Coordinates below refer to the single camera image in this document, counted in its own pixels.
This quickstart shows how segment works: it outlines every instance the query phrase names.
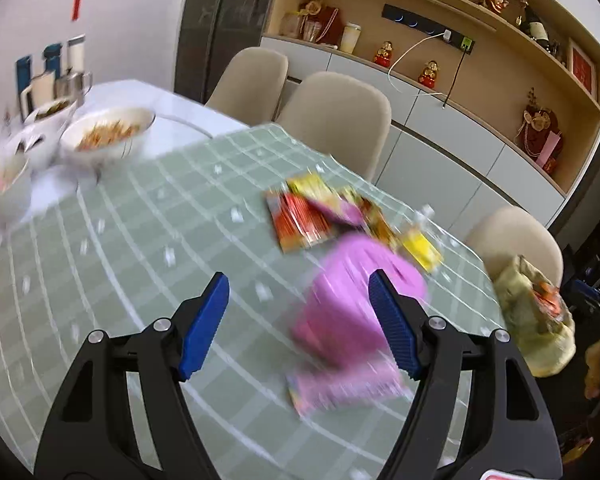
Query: white bowl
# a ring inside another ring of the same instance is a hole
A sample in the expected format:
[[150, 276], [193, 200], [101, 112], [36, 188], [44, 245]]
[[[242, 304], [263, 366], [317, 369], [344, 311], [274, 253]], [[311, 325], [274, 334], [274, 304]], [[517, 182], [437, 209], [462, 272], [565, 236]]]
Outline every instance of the white bowl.
[[51, 165], [51, 161], [58, 152], [60, 137], [62, 137], [70, 121], [71, 118], [66, 118], [60, 126], [57, 123], [46, 121], [25, 126], [21, 132], [9, 139], [6, 152], [15, 153], [20, 142], [27, 146], [33, 140], [43, 137], [42, 141], [25, 152], [25, 157], [29, 160], [29, 167], [32, 172], [44, 171]]
[[[77, 151], [82, 138], [98, 124], [115, 123], [139, 126], [138, 131], [128, 139], [94, 150]], [[155, 121], [155, 113], [146, 108], [110, 108], [81, 117], [71, 124], [60, 139], [61, 153], [74, 164], [99, 167], [119, 160], [136, 152], [144, 142], [144, 133]]]
[[0, 165], [0, 178], [8, 185], [0, 191], [0, 222], [19, 220], [31, 203], [31, 170], [21, 153], [9, 156]]
[[36, 120], [36, 118], [39, 113], [45, 113], [51, 107], [57, 105], [58, 103], [62, 103], [62, 102], [70, 102], [71, 103], [71, 99], [69, 99], [67, 97], [64, 97], [61, 99], [56, 99], [55, 101], [48, 102], [47, 104], [41, 106], [40, 108], [37, 108], [35, 111], [33, 111], [29, 115], [29, 117], [24, 119], [24, 125], [31, 126], [32, 124], [38, 124], [40, 127], [48, 128], [49, 130], [55, 130], [55, 131], [59, 130], [62, 127], [62, 125], [66, 123], [66, 121], [68, 119], [70, 119], [71, 117], [74, 116], [75, 109], [77, 108], [76, 102], [71, 103], [64, 110], [60, 110], [59, 112], [56, 112], [55, 114], [53, 114], [49, 117], [46, 117], [46, 118], [40, 119], [40, 120]]

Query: picture frame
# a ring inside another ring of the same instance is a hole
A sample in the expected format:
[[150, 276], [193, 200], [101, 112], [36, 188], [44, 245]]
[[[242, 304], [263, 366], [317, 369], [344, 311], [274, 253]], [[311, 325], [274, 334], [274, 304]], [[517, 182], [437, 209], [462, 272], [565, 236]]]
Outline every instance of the picture frame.
[[580, 85], [593, 97], [594, 101], [597, 101], [598, 76], [596, 74], [596, 64], [571, 38], [569, 38], [567, 46], [567, 68]]

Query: blue bottle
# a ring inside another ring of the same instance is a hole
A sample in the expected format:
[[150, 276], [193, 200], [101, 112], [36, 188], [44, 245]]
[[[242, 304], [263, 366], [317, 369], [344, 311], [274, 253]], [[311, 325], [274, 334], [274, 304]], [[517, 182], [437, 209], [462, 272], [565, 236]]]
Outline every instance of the blue bottle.
[[[20, 94], [31, 84], [31, 56], [21, 57], [16, 61], [16, 86], [18, 88], [18, 102], [20, 102]], [[20, 109], [20, 118], [24, 122], [24, 114]]]
[[45, 59], [45, 72], [55, 72], [56, 80], [62, 77], [60, 73], [60, 56], [62, 53], [62, 43], [54, 43], [49, 45], [43, 52], [43, 58]]

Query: black cable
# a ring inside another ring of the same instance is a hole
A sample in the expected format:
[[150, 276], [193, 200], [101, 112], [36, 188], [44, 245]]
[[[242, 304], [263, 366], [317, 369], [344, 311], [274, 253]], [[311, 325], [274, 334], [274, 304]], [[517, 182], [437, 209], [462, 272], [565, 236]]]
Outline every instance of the black cable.
[[458, 63], [458, 69], [456, 70], [456, 75], [454, 76], [454, 81], [451, 83], [451, 88], [449, 89], [449, 92], [446, 93], [445, 102], [442, 103], [443, 108], [446, 106], [446, 102], [449, 101], [449, 97], [451, 96], [451, 91], [454, 89], [454, 86], [456, 84], [456, 79], [458, 78], [458, 72], [460, 72], [460, 66], [462, 65], [464, 56], [466, 55], [466, 49], [467, 49], [467, 47], [465, 45], [464, 49], [462, 50], [462, 57], [460, 58], [460, 63]]

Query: red figurine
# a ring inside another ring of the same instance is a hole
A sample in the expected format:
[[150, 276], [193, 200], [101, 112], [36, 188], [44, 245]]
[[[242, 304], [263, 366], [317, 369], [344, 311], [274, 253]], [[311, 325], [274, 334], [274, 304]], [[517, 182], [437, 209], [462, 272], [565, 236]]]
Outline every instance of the red figurine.
[[423, 84], [427, 88], [433, 88], [436, 85], [436, 78], [438, 77], [438, 64], [431, 60], [429, 61], [420, 77], [418, 78], [418, 83]]
[[391, 53], [393, 49], [394, 46], [391, 44], [391, 41], [385, 41], [374, 56], [374, 63], [389, 68], [391, 66]]

